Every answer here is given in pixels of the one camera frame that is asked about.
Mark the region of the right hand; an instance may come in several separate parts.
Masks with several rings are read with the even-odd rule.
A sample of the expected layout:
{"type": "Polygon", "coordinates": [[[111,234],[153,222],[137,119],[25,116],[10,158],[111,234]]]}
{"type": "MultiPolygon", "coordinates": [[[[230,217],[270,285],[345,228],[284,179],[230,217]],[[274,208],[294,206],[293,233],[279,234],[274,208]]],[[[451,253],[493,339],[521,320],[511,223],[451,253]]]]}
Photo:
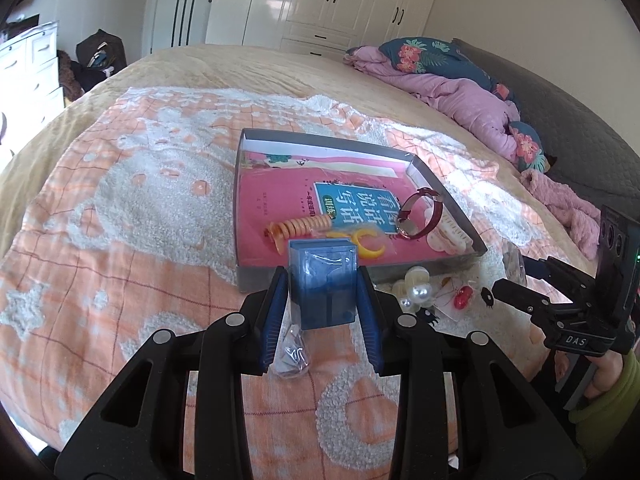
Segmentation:
{"type": "Polygon", "coordinates": [[[587,399],[593,400],[610,391],[620,380],[624,368],[624,358],[617,352],[608,351],[600,358],[588,356],[588,360],[596,367],[596,371],[591,382],[585,388],[584,395],[587,399]]]}

